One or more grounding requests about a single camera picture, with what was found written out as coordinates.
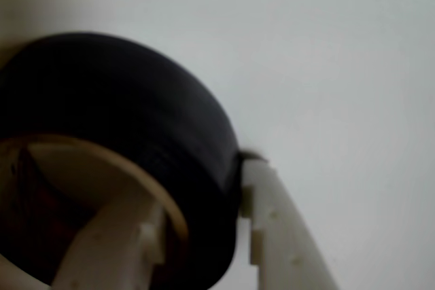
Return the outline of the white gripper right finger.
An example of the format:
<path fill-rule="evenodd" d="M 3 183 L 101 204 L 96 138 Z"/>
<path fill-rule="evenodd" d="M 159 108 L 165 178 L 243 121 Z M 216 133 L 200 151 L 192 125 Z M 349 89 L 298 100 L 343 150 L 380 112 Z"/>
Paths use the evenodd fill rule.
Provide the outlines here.
<path fill-rule="evenodd" d="M 337 289 L 282 180 L 266 161 L 245 160 L 240 214 L 251 223 L 259 289 Z"/>

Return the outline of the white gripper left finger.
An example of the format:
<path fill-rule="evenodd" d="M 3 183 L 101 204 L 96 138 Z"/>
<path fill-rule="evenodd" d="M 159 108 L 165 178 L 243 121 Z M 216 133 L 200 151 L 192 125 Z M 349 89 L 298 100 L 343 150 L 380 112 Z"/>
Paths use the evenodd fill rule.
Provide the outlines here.
<path fill-rule="evenodd" d="M 52 289 L 149 289 L 165 261 L 166 214 L 147 193 L 125 193 L 81 229 L 52 282 Z"/>

